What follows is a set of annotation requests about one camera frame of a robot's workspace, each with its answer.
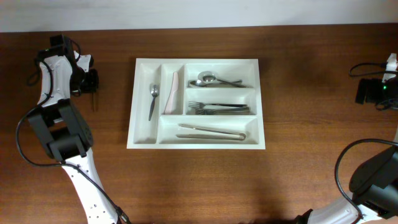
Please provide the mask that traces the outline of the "metal fork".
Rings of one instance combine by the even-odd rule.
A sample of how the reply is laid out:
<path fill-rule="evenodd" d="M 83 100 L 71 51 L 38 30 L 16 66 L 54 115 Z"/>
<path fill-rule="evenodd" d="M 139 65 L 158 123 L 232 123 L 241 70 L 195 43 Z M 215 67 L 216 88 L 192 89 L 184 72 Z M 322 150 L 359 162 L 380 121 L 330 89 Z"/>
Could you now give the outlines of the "metal fork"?
<path fill-rule="evenodd" d="M 250 112 L 250 107 L 234 107 L 223 109 L 205 109 L 206 112 Z"/>
<path fill-rule="evenodd" d="M 236 107 L 236 108 L 247 107 L 247 105 L 245 104 L 201 103 L 196 101 L 189 101 L 188 106 L 190 108 L 196 108 L 196 109 L 203 109 L 206 106 L 223 106 L 223 107 Z"/>
<path fill-rule="evenodd" d="M 230 109 L 196 109 L 195 115 L 233 115 L 233 114 L 250 114 L 250 109 L 245 108 L 230 108 Z"/>

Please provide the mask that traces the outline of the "pink plastic knife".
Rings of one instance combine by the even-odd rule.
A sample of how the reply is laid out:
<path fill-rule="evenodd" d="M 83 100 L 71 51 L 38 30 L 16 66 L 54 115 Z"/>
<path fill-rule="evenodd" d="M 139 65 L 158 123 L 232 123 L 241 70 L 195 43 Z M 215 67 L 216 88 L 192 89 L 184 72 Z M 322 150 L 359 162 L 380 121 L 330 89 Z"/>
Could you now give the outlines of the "pink plastic knife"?
<path fill-rule="evenodd" d="M 177 92 L 179 86 L 179 75 L 177 72 L 173 72 L 172 86 L 170 94 L 165 105 L 164 114 L 172 114 L 176 108 L 177 103 Z"/>

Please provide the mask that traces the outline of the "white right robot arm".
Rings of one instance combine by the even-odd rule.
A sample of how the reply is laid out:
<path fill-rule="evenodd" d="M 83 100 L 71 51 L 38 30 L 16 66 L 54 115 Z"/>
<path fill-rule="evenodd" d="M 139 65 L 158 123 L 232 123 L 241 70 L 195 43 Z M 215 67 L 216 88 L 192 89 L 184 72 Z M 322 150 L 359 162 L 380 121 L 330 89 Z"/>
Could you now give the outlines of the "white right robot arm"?
<path fill-rule="evenodd" d="M 388 148 L 363 162 L 353 173 L 346 193 L 340 182 L 340 164 L 353 147 L 364 143 Z M 347 145 L 337 158 L 335 183 L 341 198 L 328 206 L 295 218 L 294 223 L 366 223 L 397 216 L 397 142 L 384 139 L 360 139 Z"/>

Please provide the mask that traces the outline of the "metal spoon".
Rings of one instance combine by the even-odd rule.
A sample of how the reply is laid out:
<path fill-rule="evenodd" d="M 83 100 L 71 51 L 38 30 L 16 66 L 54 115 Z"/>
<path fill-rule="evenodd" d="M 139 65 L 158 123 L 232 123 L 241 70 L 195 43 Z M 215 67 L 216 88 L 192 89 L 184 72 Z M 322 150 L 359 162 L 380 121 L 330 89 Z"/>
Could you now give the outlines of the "metal spoon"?
<path fill-rule="evenodd" d="M 233 85 L 222 83 L 222 82 L 215 82 L 215 83 L 205 83 L 201 80 L 191 80 L 188 82 L 188 87 L 190 88 L 219 88 L 219 87 L 233 87 Z"/>
<path fill-rule="evenodd" d="M 240 84 L 240 83 L 234 83 L 231 81 L 223 80 L 221 78 L 218 78 L 213 72 L 211 71 L 204 71 L 198 74 L 198 79 L 201 80 L 202 82 L 206 84 L 212 84 L 214 82 L 220 82 L 224 83 L 227 85 L 235 86 L 238 88 L 247 88 L 246 85 Z"/>

